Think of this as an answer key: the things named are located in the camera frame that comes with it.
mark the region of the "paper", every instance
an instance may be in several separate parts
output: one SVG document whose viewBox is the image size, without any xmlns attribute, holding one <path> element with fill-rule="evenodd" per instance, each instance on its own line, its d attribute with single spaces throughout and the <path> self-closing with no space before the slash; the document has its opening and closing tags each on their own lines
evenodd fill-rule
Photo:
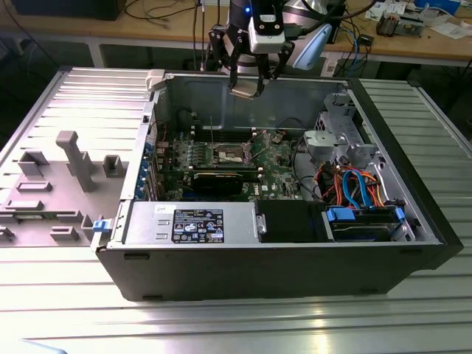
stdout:
<svg viewBox="0 0 472 354">
<path fill-rule="evenodd" d="M 459 39 L 465 37 L 466 35 L 472 35 L 470 30 L 462 28 L 461 26 L 457 26 L 456 24 L 440 24 L 439 26 L 434 26 L 431 29 L 452 39 Z"/>
<path fill-rule="evenodd" d="M 405 13 L 406 1 L 395 1 L 395 2 L 376 2 L 373 7 L 366 12 L 366 18 L 374 21 L 379 21 L 384 11 L 388 13 L 397 13 L 403 15 Z"/>
</svg>

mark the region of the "green circuit board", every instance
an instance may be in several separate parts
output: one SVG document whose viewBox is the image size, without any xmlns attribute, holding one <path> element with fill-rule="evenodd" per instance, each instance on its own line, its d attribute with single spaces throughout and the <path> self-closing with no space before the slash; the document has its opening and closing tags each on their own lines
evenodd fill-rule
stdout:
<svg viewBox="0 0 472 354">
<path fill-rule="evenodd" d="M 257 199 L 302 199 L 290 165 L 289 141 L 274 143 L 276 132 L 260 133 L 250 143 L 198 142 L 190 135 L 174 136 L 159 152 L 159 174 L 163 176 L 168 201 L 253 201 Z M 201 171 L 243 176 L 240 193 L 199 195 L 192 179 Z"/>
</svg>

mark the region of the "motherboard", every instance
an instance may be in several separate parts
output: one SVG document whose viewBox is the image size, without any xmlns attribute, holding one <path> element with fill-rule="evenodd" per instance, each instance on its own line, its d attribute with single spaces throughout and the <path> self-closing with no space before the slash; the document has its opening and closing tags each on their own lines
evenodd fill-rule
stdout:
<svg viewBox="0 0 472 354">
<path fill-rule="evenodd" d="M 145 200 L 302 199 L 282 133 L 190 131 L 156 143 Z"/>
</svg>

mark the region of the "power supply label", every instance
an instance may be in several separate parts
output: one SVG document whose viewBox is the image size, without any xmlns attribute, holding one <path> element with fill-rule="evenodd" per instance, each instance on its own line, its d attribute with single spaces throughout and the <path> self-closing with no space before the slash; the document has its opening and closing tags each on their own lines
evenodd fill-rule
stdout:
<svg viewBox="0 0 472 354">
<path fill-rule="evenodd" d="M 177 209 L 172 228 L 174 243 L 224 242 L 223 210 Z"/>
</svg>

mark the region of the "black computer case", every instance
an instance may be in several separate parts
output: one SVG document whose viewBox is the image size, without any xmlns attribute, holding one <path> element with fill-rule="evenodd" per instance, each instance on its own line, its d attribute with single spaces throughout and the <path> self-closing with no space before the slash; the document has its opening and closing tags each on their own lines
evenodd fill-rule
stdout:
<svg viewBox="0 0 472 354">
<path fill-rule="evenodd" d="M 20 15 L 95 18 L 114 21 L 126 0 L 12 0 Z"/>
</svg>

